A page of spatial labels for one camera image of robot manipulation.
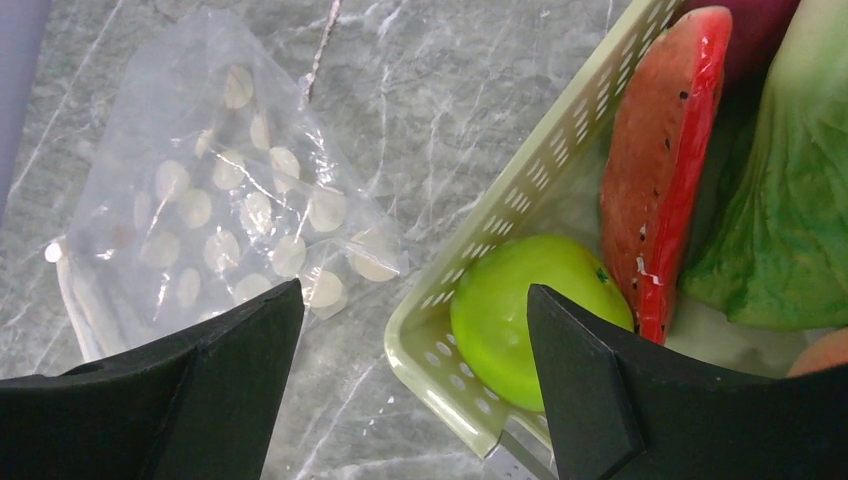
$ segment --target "watermelon slice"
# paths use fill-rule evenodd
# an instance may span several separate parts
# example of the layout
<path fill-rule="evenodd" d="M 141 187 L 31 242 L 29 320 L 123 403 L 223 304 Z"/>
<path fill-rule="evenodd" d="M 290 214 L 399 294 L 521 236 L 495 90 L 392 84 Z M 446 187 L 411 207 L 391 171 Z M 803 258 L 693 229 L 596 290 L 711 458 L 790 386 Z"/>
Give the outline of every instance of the watermelon slice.
<path fill-rule="evenodd" d="M 725 7 L 681 17 L 639 62 L 615 117 L 601 246 L 640 335 L 659 344 L 674 312 L 732 24 Z"/>

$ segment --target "gray marble surface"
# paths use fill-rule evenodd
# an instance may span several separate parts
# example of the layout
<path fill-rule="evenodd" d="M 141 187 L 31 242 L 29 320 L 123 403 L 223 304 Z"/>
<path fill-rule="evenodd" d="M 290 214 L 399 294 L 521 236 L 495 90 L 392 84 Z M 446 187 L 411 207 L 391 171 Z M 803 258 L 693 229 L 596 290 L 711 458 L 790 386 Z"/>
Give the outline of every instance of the gray marble surface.
<path fill-rule="evenodd" d="M 312 105 L 389 214 L 438 251 L 629 0 L 344 0 Z M 331 3 L 54 0 L 0 232 L 0 378 L 82 359 L 48 242 L 67 227 L 124 67 L 200 5 L 245 19 L 293 78 L 313 69 Z M 302 339 L 263 478 L 489 478 L 394 377 L 388 285 Z"/>

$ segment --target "green lettuce leaf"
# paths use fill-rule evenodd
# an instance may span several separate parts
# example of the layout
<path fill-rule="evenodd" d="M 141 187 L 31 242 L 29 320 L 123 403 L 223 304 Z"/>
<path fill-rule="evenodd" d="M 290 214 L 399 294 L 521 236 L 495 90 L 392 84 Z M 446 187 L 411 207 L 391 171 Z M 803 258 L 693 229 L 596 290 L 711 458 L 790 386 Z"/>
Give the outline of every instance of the green lettuce leaf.
<path fill-rule="evenodd" d="M 750 157 L 719 189 L 717 227 L 682 277 L 684 293 L 733 323 L 848 324 L 846 22 L 848 0 L 801 2 L 766 79 Z"/>

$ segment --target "plastic bag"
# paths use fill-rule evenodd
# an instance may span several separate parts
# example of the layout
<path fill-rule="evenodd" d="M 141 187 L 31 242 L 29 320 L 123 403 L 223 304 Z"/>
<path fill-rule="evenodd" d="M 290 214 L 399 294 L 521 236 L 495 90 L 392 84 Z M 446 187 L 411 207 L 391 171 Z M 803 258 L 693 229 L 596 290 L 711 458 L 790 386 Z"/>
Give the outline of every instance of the plastic bag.
<path fill-rule="evenodd" d="M 238 18 L 186 17 L 130 60 L 74 218 L 50 247 L 86 360 L 295 276 L 308 324 L 403 275 L 398 229 L 363 187 Z"/>

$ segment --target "green apple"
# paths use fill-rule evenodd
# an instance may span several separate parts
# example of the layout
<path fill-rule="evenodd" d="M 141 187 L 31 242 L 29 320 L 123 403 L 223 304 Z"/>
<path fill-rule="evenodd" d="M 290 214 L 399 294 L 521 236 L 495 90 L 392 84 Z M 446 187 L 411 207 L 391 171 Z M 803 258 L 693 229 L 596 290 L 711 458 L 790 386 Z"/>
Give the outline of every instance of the green apple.
<path fill-rule="evenodd" d="M 633 316 L 601 261 L 568 237 L 511 240 L 465 272 L 450 305 L 459 352 L 501 398 L 541 412 L 542 392 L 527 328 L 527 292 L 532 284 L 547 285 L 631 332 Z"/>

